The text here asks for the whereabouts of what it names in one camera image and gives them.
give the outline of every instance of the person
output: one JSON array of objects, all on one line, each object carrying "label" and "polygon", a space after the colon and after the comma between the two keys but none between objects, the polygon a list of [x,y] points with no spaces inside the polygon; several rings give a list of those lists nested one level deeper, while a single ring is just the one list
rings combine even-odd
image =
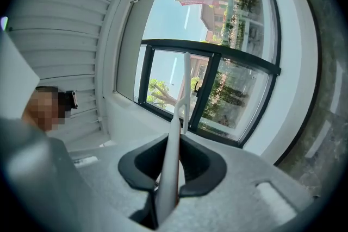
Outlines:
[{"label": "person", "polygon": [[22,120],[44,132],[57,129],[70,115],[65,92],[55,86],[36,87],[23,112]]}]

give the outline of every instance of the gray floor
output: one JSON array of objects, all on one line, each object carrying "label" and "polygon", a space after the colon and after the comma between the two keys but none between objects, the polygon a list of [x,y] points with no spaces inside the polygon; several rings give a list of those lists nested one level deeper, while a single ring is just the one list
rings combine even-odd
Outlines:
[{"label": "gray floor", "polygon": [[279,168],[313,195],[330,191],[347,157],[348,35],[335,0],[309,0],[321,41],[321,78],[310,119]]}]

